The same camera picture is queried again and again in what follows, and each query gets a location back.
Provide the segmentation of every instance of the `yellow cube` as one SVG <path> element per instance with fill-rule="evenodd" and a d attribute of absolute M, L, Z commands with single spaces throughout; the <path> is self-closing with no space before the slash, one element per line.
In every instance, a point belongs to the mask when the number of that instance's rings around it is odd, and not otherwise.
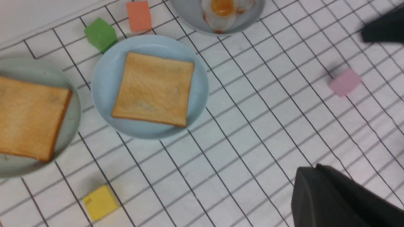
<path fill-rule="evenodd" d="M 107 216 L 119 207 L 115 195 L 111 192 L 108 185 L 104 185 L 93 191 L 83 201 L 92 221 L 97 221 Z"/>

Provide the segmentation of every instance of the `toast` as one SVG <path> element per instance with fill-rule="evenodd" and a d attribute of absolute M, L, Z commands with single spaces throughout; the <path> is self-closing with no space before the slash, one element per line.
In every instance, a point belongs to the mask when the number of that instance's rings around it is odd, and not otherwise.
<path fill-rule="evenodd" d="M 194 64 L 128 52 L 111 116 L 186 127 Z"/>
<path fill-rule="evenodd" d="M 0 76 L 0 153 L 51 161 L 71 96 Z"/>

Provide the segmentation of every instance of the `foam block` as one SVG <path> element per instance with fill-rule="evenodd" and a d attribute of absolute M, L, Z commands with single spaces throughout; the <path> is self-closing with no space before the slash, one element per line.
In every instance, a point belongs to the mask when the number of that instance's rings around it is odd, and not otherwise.
<path fill-rule="evenodd" d="M 97 221 L 119 207 L 109 186 L 104 185 L 83 199 L 92 221 Z"/>
<path fill-rule="evenodd" d="M 361 77 L 352 69 L 346 70 L 344 73 L 334 79 L 328 86 L 338 96 L 342 97 L 350 93 L 361 82 Z"/>
<path fill-rule="evenodd" d="M 90 24 L 84 30 L 84 33 L 87 36 L 88 42 L 103 53 L 118 40 L 115 29 L 101 18 L 96 19 Z"/>
<path fill-rule="evenodd" d="M 133 32 L 145 32 L 152 29 L 152 16 L 147 1 L 126 4 L 130 29 Z"/>

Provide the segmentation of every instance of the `fried egg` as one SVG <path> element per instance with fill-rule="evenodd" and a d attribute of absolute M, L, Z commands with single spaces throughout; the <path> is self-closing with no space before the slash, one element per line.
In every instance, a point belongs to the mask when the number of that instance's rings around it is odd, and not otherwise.
<path fill-rule="evenodd" d="M 236 20 L 238 0 L 202 0 L 204 20 L 215 33 L 228 30 Z"/>

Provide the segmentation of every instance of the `orange cube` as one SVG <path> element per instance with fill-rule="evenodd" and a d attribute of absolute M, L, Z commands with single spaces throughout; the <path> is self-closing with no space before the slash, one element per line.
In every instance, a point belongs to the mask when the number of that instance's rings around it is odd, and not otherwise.
<path fill-rule="evenodd" d="M 129 2 L 128 10 L 130 29 L 133 32 L 145 32 L 152 29 L 152 16 L 147 1 Z"/>

